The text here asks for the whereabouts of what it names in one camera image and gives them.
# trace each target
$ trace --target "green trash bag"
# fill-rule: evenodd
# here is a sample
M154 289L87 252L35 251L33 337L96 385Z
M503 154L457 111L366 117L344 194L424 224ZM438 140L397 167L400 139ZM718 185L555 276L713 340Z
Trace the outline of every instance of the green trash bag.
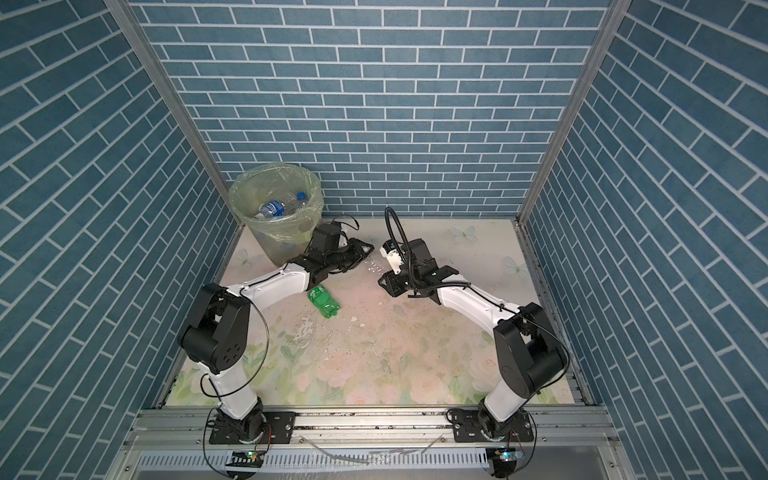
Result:
M286 191L304 192L309 201L294 214L267 220L256 218L259 207ZM240 221L250 228L276 266L304 252L325 205L320 180L315 174L280 162L240 174L230 188L230 201Z

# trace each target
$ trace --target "crushed green plastic bottle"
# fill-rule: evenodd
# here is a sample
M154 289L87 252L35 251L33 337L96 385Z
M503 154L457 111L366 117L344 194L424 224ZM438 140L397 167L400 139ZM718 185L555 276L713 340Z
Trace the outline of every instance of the crushed green plastic bottle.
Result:
M336 315L341 308L339 302L336 302L331 294L322 285L318 285L311 289L306 295L310 298L310 301L315 304L317 309L326 318L330 318Z

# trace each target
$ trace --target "water bottle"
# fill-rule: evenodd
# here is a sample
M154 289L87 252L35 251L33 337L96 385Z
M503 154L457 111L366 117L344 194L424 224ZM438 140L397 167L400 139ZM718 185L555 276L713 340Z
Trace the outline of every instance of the water bottle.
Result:
M309 199L304 192L299 192L296 195L286 192L259 207L259 213L256 214L256 218L259 220L269 220L273 217L290 215L296 213L296 210L306 205L308 201Z
M310 301L314 303L320 313L326 318L330 318L336 315L341 308L339 302L336 302L333 297L331 297L331 294L328 292L328 290L326 290L326 288L322 285L318 285L311 289L306 293L306 295L310 298Z

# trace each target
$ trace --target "blue brick wall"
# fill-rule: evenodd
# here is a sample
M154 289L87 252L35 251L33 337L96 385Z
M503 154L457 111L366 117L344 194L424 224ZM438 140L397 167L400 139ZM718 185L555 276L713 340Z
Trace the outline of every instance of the blue brick wall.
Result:
M512 217L608 0L257 3L131 3L228 180L285 161L328 213Z
M0 478L91 478L234 225L101 0L0 12Z
M634 0L528 225L639 478L768 478L767 6Z

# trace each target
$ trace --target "table surface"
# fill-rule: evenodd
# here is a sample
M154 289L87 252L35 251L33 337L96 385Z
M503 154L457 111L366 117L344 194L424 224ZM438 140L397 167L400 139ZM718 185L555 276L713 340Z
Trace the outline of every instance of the table surface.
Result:
M509 302L538 302L510 220L404 219L409 240L422 238L439 266ZM323 282L341 309L323 318L305 293L263 311L270 328L266 361L252 387L265 405L474 405L500 380L493 338L454 310L428 299L392 298L378 286L388 263L378 247L383 219L364 219L350 234L376 250L354 270ZM245 229L221 280L240 283L274 271ZM243 355L250 376L264 354L264 327L251 312ZM211 406L201 372L186 359L168 406ZM566 379L535 403L573 403Z

